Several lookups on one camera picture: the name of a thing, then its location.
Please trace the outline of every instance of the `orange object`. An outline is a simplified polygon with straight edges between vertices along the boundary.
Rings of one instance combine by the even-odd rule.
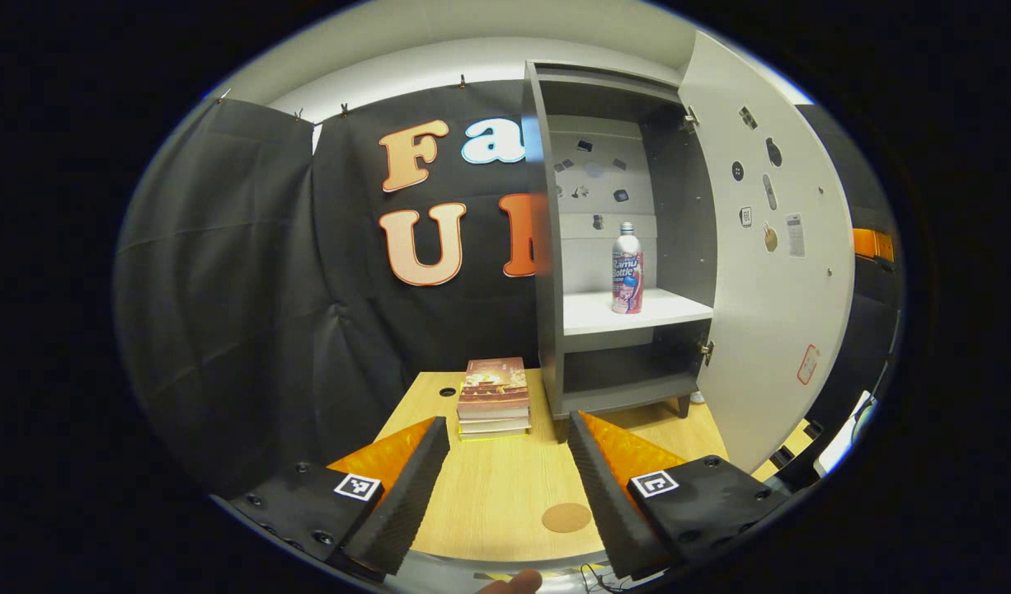
[[[605,462],[608,462],[615,481],[619,483],[623,493],[627,493],[627,499],[638,512],[641,508],[627,490],[630,479],[686,463],[686,460],[664,451],[655,443],[647,442],[627,429],[616,427],[607,420],[601,420],[581,410],[578,414],[582,417],[582,421],[585,421],[589,433],[592,433],[592,440],[601,449],[601,455],[604,456]]]
[[[358,449],[358,451],[327,467],[338,473],[352,473],[361,477],[378,479],[381,481],[381,485],[384,485],[384,495],[388,495],[392,485],[395,485],[399,479],[403,466],[406,466],[406,462],[413,455],[419,442],[422,442],[422,437],[426,436],[426,432],[429,431],[435,418],[430,416],[426,420],[416,422],[416,424],[396,431],[384,439],[378,439],[366,448]]]
[[[894,261],[894,241],[888,233],[871,229],[853,229],[853,254],[864,259]]]

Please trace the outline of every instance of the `wooden table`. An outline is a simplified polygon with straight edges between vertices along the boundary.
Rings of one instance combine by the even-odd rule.
[[[589,521],[573,533],[543,526],[543,513],[558,503],[588,508],[568,443],[558,443],[543,391],[542,372],[529,369],[531,432],[528,435],[461,443],[458,395],[463,372],[422,373],[385,422],[378,438],[430,416],[448,420],[450,454],[433,490],[429,510],[411,549],[430,556],[475,561],[543,561],[604,551]],[[686,460],[709,455],[728,460],[718,427],[706,405],[678,418],[677,403],[599,414]]]

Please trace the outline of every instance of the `cable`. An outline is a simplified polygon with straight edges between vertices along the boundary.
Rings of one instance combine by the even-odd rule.
[[[605,579],[602,578],[602,576],[598,575],[598,572],[592,571],[592,566],[591,565],[589,565],[589,564],[582,564],[582,565],[579,566],[578,571],[582,575],[582,587],[585,587],[585,591],[587,592],[587,594],[591,594],[595,590],[589,590],[589,586],[585,582],[585,568],[589,568],[589,573],[592,573],[592,578],[596,579],[598,586],[600,586],[602,588],[602,590],[604,590],[605,592],[611,592],[611,594],[620,594],[621,592],[626,592],[627,591],[626,587],[620,587],[620,584],[622,584],[623,582],[626,582],[626,580],[630,579],[630,578],[624,579],[623,582],[617,583],[615,586],[608,586],[608,584],[605,583]]]

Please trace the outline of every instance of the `stack of books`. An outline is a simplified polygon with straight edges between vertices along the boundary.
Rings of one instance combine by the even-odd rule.
[[[468,362],[458,396],[461,440],[527,434],[531,428],[530,402],[522,358]]]

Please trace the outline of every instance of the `cabinet shelf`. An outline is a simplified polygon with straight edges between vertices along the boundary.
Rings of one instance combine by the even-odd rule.
[[[612,311],[612,293],[573,293],[563,296],[563,335],[595,334],[599,331],[633,330],[700,319],[710,319],[714,310],[704,304],[663,289],[645,289],[640,314]]]

